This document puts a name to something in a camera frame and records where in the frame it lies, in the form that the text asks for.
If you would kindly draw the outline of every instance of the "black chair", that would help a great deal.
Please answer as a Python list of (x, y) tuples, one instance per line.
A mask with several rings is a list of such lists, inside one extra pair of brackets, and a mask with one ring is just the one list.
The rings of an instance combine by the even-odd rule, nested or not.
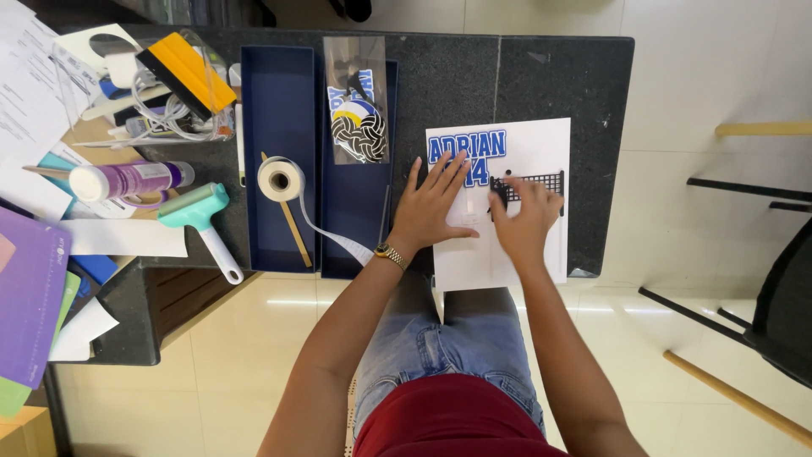
[[(812, 193), (691, 178), (689, 185), (812, 202)], [(810, 205), (772, 202), (770, 208), (812, 212)], [(756, 298), (753, 322), (723, 308), (717, 313), (743, 333), (641, 287), (637, 292), (757, 351), (767, 362), (812, 389), (812, 219), (784, 248)]]

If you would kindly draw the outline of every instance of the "volleyball cutout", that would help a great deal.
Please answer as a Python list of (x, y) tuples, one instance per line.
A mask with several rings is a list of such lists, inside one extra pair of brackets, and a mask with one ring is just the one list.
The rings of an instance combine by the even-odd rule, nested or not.
[(344, 102), (333, 112), (333, 138), (360, 162), (383, 159), (387, 148), (385, 130), (383, 117), (363, 100)]

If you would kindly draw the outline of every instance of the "masking tape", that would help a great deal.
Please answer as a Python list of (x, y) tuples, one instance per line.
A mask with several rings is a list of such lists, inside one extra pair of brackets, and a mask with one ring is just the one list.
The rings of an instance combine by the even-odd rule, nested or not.
[(310, 218), (307, 216), (305, 209), (305, 199), (302, 194), (305, 191), (305, 175), (295, 162), (281, 156), (269, 157), (266, 161), (262, 162), (257, 173), (257, 183), (259, 190), (270, 200), (274, 202), (288, 202), (294, 198), (299, 198), (299, 203), (302, 209), (302, 215), (307, 225), (313, 227), (313, 230), (321, 233), (325, 237), (339, 243), (352, 257), (362, 265), (366, 264), (372, 259), (373, 252), (361, 244), (341, 235), (327, 232), (316, 227)]

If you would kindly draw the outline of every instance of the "clear plastic bag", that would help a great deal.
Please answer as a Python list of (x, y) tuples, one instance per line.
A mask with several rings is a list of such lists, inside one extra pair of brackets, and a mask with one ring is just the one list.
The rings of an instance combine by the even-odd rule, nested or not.
[(324, 60), (335, 163), (389, 163), (383, 37), (324, 37)]

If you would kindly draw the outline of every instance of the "black granite countertop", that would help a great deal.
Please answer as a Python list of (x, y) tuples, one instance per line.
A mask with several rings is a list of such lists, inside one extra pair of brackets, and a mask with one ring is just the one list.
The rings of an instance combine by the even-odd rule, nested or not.
[[(125, 25), (135, 38), (162, 37), (179, 28)], [(229, 63), (243, 45), (307, 46), (322, 54), (322, 37), (364, 33), (268, 28), (194, 28)], [(603, 264), (620, 153), (620, 134), (632, 69), (634, 40), (623, 37), (496, 37), (424, 33), (385, 35), (387, 58), (400, 64), (393, 201), (409, 166), (425, 153), (425, 130), (456, 125), (572, 118), (569, 177), (568, 271), (599, 275)], [(238, 183), (235, 141), (142, 148), (151, 160), (183, 160), (196, 184), (222, 182), (231, 204), (212, 219), (241, 267), (249, 268), (245, 191)], [(425, 162), (422, 176), (425, 175)], [(100, 363), (149, 364), (159, 342), (141, 351), (149, 331), (142, 268), (216, 268), (199, 235), (187, 228), (185, 259), (144, 257), (106, 290), (103, 302), (122, 324), (101, 337)], [(430, 250), (415, 265), (431, 269)], [(114, 348), (127, 348), (129, 355)]]

